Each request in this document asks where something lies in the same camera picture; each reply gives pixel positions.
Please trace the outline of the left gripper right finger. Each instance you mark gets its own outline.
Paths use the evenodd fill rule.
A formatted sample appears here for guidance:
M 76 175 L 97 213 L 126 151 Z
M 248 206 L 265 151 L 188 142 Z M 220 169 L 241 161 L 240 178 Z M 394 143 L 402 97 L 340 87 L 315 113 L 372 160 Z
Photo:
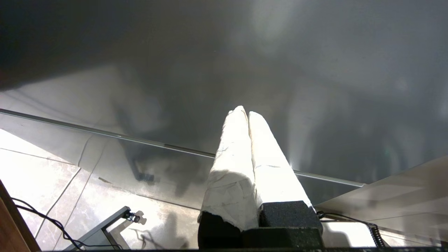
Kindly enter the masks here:
M 256 112 L 249 113 L 248 121 L 259 226 L 322 231 L 316 211 L 267 121 Z

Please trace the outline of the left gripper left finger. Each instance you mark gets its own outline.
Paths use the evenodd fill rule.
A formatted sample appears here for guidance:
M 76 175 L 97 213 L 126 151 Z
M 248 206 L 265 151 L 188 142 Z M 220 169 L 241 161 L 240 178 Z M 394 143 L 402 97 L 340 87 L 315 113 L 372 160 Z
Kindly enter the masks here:
M 240 248 L 242 233 L 259 226 L 248 128 L 243 106 L 228 112 L 197 219 L 201 250 Z

